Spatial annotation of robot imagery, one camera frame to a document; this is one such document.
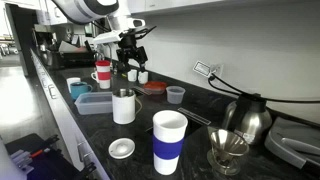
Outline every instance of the black countertop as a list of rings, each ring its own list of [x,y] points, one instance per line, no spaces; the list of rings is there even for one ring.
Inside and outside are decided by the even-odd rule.
[[[130,124],[118,125],[113,122],[112,113],[80,115],[69,94],[66,79],[70,77],[81,77],[82,81],[93,86],[93,91],[106,91],[99,89],[98,84],[91,78],[90,74],[93,72],[93,68],[46,69],[111,179],[316,179],[276,157],[263,144],[250,146],[250,152],[243,158],[244,164],[239,174],[235,176],[222,175],[212,170],[207,161],[207,152],[211,148],[211,144],[205,126],[186,137],[177,170],[169,176],[160,175],[153,166],[152,136],[145,132],[153,126],[153,115],[161,110],[177,110],[179,107],[183,107],[210,120],[212,122],[210,126],[219,127],[226,106],[234,99],[169,77],[150,73],[149,80],[164,81],[168,85],[178,85],[185,88],[186,93],[182,104],[169,104],[166,100],[166,94],[138,96],[143,108],[136,119]],[[133,86],[141,85],[128,82],[126,78],[118,74],[112,76],[111,89],[107,91]],[[123,160],[113,159],[108,153],[109,145],[119,138],[130,138],[136,145],[134,153]]]

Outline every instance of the clear plastic cup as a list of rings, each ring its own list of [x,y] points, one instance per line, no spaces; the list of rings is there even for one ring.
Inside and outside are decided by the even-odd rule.
[[[186,90],[179,86],[169,86],[167,89],[167,100],[171,104],[180,104]]]

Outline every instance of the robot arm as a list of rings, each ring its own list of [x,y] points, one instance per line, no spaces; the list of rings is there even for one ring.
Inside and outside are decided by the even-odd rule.
[[[142,19],[134,19],[128,9],[127,0],[53,0],[66,17],[75,24],[87,24],[107,17],[111,31],[93,39],[95,45],[118,42],[118,59],[124,64],[124,71],[129,71],[129,59],[136,60],[141,71],[145,71],[148,60],[143,47],[137,47],[137,40],[146,36],[151,29],[134,31],[145,26]]]

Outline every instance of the white lid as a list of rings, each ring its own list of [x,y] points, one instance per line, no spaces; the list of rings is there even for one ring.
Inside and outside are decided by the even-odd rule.
[[[115,159],[129,157],[135,149],[135,144],[131,139],[121,138],[113,141],[109,146],[109,154]]]

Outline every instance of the blue cup sleeve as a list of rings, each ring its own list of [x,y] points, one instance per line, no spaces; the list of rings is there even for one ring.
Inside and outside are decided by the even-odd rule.
[[[161,159],[174,159],[181,153],[183,138],[175,143],[166,143],[153,135],[153,152]]]

